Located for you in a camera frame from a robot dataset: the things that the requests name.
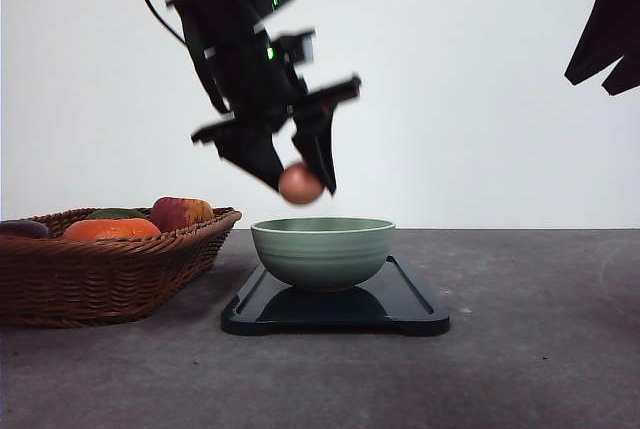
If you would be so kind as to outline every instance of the red apple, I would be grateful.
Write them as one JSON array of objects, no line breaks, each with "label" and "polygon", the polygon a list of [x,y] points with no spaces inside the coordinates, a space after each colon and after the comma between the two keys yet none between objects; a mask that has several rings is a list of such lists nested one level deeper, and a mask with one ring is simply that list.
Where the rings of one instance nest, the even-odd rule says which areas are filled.
[{"label": "red apple", "polygon": [[183,229],[198,222],[213,219],[208,202],[184,197],[161,197],[151,208],[149,220],[162,232]]}]

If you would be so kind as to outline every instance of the bowl rim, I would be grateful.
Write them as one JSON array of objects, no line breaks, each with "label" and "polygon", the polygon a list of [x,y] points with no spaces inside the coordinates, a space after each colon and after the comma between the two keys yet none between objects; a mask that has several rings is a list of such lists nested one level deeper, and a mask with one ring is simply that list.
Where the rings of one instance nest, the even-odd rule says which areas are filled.
[{"label": "bowl rim", "polygon": [[[327,219],[349,219],[356,221],[375,221],[382,223],[379,227],[371,227],[365,229],[344,229],[338,231],[304,231],[304,230],[284,230],[284,229],[268,229],[265,227],[258,227],[259,224],[265,224],[269,222],[280,221],[305,221],[305,220],[327,220]],[[335,217],[335,216],[320,216],[320,217],[283,217],[281,219],[269,219],[266,221],[259,221],[251,224],[252,231],[265,232],[271,234],[353,234],[358,232],[373,232],[373,231],[385,231],[394,229],[396,227],[394,222],[387,221],[385,219],[377,219],[372,217]]]}]

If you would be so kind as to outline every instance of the table surface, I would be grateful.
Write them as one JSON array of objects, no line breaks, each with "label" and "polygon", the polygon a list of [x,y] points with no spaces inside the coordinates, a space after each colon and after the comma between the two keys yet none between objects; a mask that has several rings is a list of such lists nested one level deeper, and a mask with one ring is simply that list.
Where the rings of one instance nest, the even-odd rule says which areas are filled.
[{"label": "table surface", "polygon": [[393,253],[448,333],[222,332],[258,264],[234,230],[143,321],[2,328],[0,426],[640,427],[640,231],[398,230]]}]

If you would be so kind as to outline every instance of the black object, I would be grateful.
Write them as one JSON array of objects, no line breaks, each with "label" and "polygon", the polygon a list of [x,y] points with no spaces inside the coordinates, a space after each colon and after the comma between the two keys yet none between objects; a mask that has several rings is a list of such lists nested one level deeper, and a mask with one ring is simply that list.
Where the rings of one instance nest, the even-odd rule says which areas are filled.
[{"label": "black object", "polygon": [[184,34],[181,42],[187,46],[211,104],[222,114],[231,113],[223,122],[200,128],[191,139],[194,143],[215,143],[221,158],[277,191],[284,168],[272,136],[293,118],[297,127],[295,147],[333,194],[333,112],[340,102],[358,97],[360,79],[354,76],[308,93],[295,65],[311,59],[314,31],[286,34],[271,41],[261,27],[263,18],[289,1],[169,1],[180,15]]},{"label": "black object", "polygon": [[222,330],[243,336],[314,330],[395,330],[435,336],[451,326],[449,312],[395,256],[371,279],[345,291],[305,292],[260,265],[221,316]]},{"label": "black object", "polygon": [[579,84],[620,58],[602,84],[611,95],[640,85],[640,0],[596,0],[565,76]]}]

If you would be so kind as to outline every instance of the basket rim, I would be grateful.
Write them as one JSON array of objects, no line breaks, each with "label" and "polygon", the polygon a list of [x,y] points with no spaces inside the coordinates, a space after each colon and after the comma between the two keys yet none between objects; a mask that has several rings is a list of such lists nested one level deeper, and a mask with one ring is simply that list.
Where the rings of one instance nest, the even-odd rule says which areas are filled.
[{"label": "basket rim", "polygon": [[[32,216],[24,218],[37,222],[45,222],[52,218],[62,218],[70,214],[93,212],[94,208],[71,209],[64,212],[48,214],[45,216]],[[157,253],[162,254],[176,248],[184,248],[199,241],[230,230],[242,217],[240,211],[233,207],[215,208],[214,218],[205,222],[192,224],[191,226],[175,231],[163,232],[157,236],[142,238],[116,238],[100,239],[98,241],[77,241],[56,237],[51,239],[30,239],[17,236],[0,237],[0,257],[4,255],[33,254],[39,255],[89,255],[89,254],[118,254],[124,253]]]}]

